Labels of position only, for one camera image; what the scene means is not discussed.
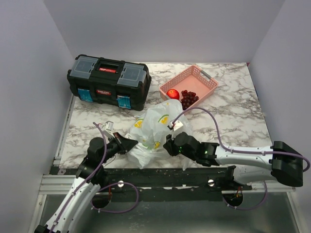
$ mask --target white plastic bag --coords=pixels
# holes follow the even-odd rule
[[[172,132],[167,127],[182,112],[182,105],[178,100],[167,100],[149,108],[146,113],[136,119],[135,124],[127,135],[137,140],[138,144],[128,152],[128,159],[140,169],[156,160],[168,159],[170,155],[163,148],[166,136]],[[184,124],[184,131],[192,135],[191,126],[185,116],[179,120]],[[189,164],[184,159],[183,169]]]

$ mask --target black toolbox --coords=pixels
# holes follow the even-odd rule
[[[81,100],[141,111],[151,77],[145,64],[79,55],[67,79]]]

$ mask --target bunch of grapes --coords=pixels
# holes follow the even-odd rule
[[[184,90],[181,92],[183,95],[183,99],[181,100],[181,104],[183,105],[183,110],[186,110],[191,105],[193,105],[195,102],[199,100],[199,97],[196,96],[196,93],[194,92],[188,92],[187,90]]]

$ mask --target marble surface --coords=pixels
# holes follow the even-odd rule
[[[152,105],[162,102],[159,86],[191,64],[147,63],[152,83],[145,111]],[[221,139],[229,146],[261,147],[271,145],[266,123],[259,101],[245,63],[242,64],[197,64],[219,82],[214,94],[199,104],[210,110],[220,127]],[[80,101],[75,104],[64,143],[60,168],[77,168],[86,155],[89,141],[100,136],[92,122],[114,122],[114,130],[122,135],[129,132],[135,116],[142,112],[121,109],[107,104]],[[209,115],[200,110],[187,114],[192,125],[193,136],[199,141],[218,142],[215,125]],[[134,168],[126,155],[118,155],[108,160],[106,167]],[[182,155],[167,160],[155,161],[147,167],[182,167]],[[201,167],[191,162],[189,167]]]

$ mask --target red label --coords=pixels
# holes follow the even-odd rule
[[[115,69],[106,69],[106,68],[99,68],[100,71],[105,71],[105,72],[110,72],[110,73],[115,73]]]
[[[96,90],[96,93],[101,94],[101,95],[111,96],[111,93],[109,91]]]

